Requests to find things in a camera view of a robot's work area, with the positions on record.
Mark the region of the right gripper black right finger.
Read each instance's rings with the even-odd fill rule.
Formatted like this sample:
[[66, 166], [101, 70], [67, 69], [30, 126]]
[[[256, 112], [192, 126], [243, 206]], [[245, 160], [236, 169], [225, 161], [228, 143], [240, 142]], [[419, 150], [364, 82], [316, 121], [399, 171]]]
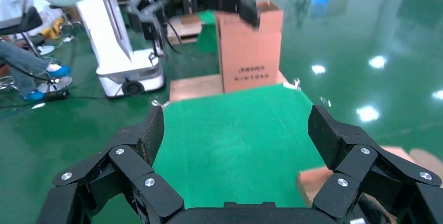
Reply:
[[332, 171], [313, 209], [343, 223], [368, 194], [398, 223], [442, 223], [442, 180], [436, 173], [386, 151], [361, 127], [335, 120], [320, 105], [311, 109], [308, 135]]

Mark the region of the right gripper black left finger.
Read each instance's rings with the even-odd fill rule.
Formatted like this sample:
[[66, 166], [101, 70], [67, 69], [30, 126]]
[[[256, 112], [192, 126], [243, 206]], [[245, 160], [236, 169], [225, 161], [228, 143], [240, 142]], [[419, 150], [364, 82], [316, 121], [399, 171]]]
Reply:
[[184, 201], [153, 169], [164, 130], [163, 109], [154, 106], [141, 123], [120, 129], [103, 150], [61, 171], [37, 223], [91, 223], [120, 194], [142, 223], [168, 222], [184, 210]]

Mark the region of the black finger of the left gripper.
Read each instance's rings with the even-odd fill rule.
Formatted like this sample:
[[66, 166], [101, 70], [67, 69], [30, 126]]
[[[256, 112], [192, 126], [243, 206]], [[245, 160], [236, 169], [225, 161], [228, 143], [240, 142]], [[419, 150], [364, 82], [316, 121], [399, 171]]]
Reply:
[[209, 10], [238, 14], [239, 17], [254, 28], [260, 26], [260, 12], [256, 0], [207, 0]]
[[157, 0], [144, 5], [139, 10], [139, 20], [147, 40], [163, 41], [167, 39], [167, 6], [170, 0]]

